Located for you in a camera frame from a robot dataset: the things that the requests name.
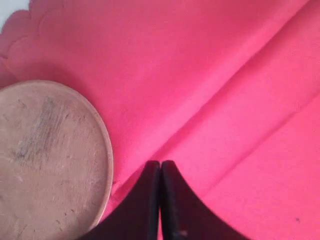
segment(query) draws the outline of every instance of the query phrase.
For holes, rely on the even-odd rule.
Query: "round plate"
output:
[[[98,224],[113,181],[107,129],[75,90],[0,90],[0,239],[73,240]]]

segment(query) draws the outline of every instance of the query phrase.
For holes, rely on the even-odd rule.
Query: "black curved edge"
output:
[[[173,161],[161,166],[160,210],[164,240],[248,240],[202,203]]]
[[[78,240],[156,240],[159,220],[160,164],[148,161],[120,205]]]

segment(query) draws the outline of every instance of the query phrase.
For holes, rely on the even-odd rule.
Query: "white surface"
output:
[[[0,31],[10,15],[21,9],[28,9],[29,0],[0,0]]]

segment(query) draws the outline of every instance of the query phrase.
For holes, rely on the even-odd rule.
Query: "pink fabric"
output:
[[[53,80],[104,119],[105,216],[149,159],[260,240],[320,239],[320,1],[33,0],[0,35],[0,87]]]

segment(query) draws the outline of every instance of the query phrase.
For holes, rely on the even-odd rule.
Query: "wooden coaster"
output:
[[[27,81],[0,90],[0,239],[73,240],[98,224],[113,153],[75,90]]]

